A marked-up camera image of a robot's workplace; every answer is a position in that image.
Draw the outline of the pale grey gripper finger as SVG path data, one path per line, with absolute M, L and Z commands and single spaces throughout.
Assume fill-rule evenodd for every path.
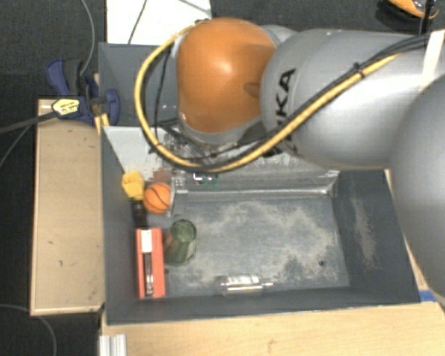
M 185 178 L 171 179 L 171 214 L 182 216 L 186 210 L 188 189 Z

